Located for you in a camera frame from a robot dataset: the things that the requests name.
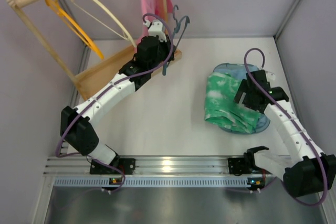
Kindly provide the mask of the green tie-dye trousers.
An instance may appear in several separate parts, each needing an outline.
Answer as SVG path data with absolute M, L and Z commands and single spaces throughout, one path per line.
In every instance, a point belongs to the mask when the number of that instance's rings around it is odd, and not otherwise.
M 225 130 L 251 134 L 260 113 L 234 102 L 240 84 L 228 73 L 211 73 L 206 83 L 204 120 Z

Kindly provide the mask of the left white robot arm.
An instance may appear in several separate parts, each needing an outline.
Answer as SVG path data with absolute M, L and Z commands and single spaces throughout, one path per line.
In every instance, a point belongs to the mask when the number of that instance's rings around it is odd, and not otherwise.
M 174 60 L 176 47 L 170 35 L 143 37 L 133 58 L 124 64 L 112 80 L 87 101 L 61 112 L 61 140 L 77 154 L 90 156 L 97 163 L 116 167 L 119 155 L 100 142 L 95 125 L 121 100 L 138 91 L 152 73 Z

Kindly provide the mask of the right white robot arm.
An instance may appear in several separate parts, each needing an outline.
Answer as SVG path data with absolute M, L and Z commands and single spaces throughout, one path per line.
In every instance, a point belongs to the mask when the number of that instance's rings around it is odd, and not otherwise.
M 248 72 L 234 101 L 270 119 L 290 156 L 283 158 L 265 146 L 250 148 L 244 153 L 248 167 L 279 178 L 293 198 L 314 193 L 326 196 L 335 179 L 335 155 L 326 155 L 311 139 L 283 88 L 272 88 L 264 70 Z

